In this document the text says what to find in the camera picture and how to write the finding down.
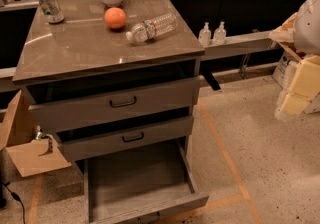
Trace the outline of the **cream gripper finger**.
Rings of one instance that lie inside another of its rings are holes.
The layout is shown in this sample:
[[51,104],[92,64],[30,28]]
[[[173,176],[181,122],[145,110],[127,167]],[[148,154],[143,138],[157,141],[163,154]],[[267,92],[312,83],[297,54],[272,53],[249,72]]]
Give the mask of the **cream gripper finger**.
[[297,64],[288,91],[307,100],[312,100],[320,93],[319,55],[308,55]]
[[309,101],[299,95],[291,95],[286,92],[279,95],[279,109],[288,115],[300,115],[308,104]]

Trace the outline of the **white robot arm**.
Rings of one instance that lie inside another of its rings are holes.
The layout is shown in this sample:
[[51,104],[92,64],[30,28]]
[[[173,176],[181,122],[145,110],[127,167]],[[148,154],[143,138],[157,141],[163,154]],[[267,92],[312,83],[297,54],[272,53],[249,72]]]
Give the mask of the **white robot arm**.
[[306,53],[296,65],[280,111],[300,115],[320,92],[320,0],[306,0],[294,24],[294,47]]

